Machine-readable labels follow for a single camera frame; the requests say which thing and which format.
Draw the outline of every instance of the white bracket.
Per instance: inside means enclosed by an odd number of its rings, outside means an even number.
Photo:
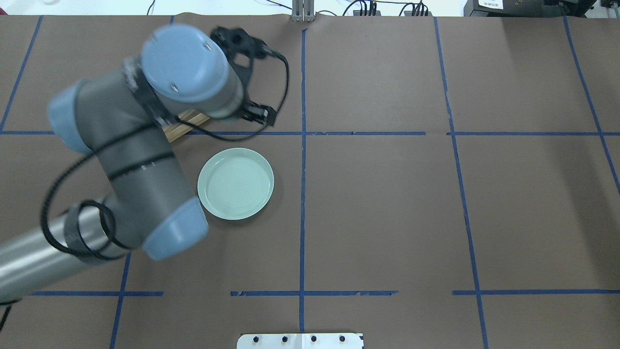
[[[293,0],[293,22],[313,22],[314,21],[314,0]]]
[[[237,349],[364,349],[361,333],[279,333],[242,335]]]

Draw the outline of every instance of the white background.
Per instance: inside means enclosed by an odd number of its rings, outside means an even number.
[[[57,3],[46,5],[43,3],[44,1],[57,1]],[[151,2],[152,0],[0,0],[0,7],[9,14],[145,15]],[[291,6],[290,0],[279,2]],[[465,2],[466,0],[424,1],[434,16],[462,16]],[[338,15],[341,15],[349,4],[347,0],[315,0],[314,3],[315,11],[330,10]],[[352,9],[359,7],[359,4],[355,4]],[[396,16],[401,8],[402,5],[398,4],[378,4],[377,7],[382,16]],[[290,14],[290,10],[272,5],[264,0],[156,0],[153,10],[153,14],[156,15],[173,15],[183,12],[216,15]],[[613,10],[600,7],[598,1],[595,4],[595,9],[589,11],[587,16],[615,17]]]

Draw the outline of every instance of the round plate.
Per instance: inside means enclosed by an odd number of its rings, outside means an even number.
[[[231,148],[214,155],[198,176],[198,197],[213,215],[239,220],[265,207],[273,192],[273,171],[259,153]]]

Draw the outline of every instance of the blue joint cap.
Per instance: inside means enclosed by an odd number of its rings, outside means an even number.
[[[86,80],[81,80],[52,98],[47,105],[47,119],[50,122],[51,129],[69,149],[78,153],[90,154],[92,150],[86,146],[79,135],[78,123],[76,122],[77,96],[79,89],[85,82]]]
[[[152,260],[163,260],[194,246],[206,236],[208,230],[209,225],[206,223],[200,200],[193,197],[179,206],[149,234],[142,249]]]
[[[228,80],[222,49],[200,29],[187,24],[155,30],[142,47],[142,71],[159,94],[197,103],[218,94]]]

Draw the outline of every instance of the gray robot arm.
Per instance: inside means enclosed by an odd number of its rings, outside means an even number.
[[[101,209],[78,204],[49,223],[60,249],[90,248],[100,258],[62,252],[44,237],[41,227],[2,243],[0,306],[131,249],[141,247],[152,259],[161,260],[206,235],[200,201],[157,126],[175,122],[170,116],[188,109],[221,119],[235,117],[244,105],[246,112],[258,107],[248,104],[249,75],[240,78],[229,56],[200,30],[171,25],[155,31],[140,58],[128,61],[124,69],[81,81],[52,100],[48,118],[55,134],[77,152],[96,152],[113,188],[113,194],[98,202],[113,213],[113,221]],[[140,80],[128,77],[132,69],[143,74],[147,90],[135,86]],[[150,96],[141,98],[145,91]],[[153,96],[159,109],[149,103]],[[159,113],[162,110],[169,115]],[[109,225],[114,226],[113,237],[102,228]]]

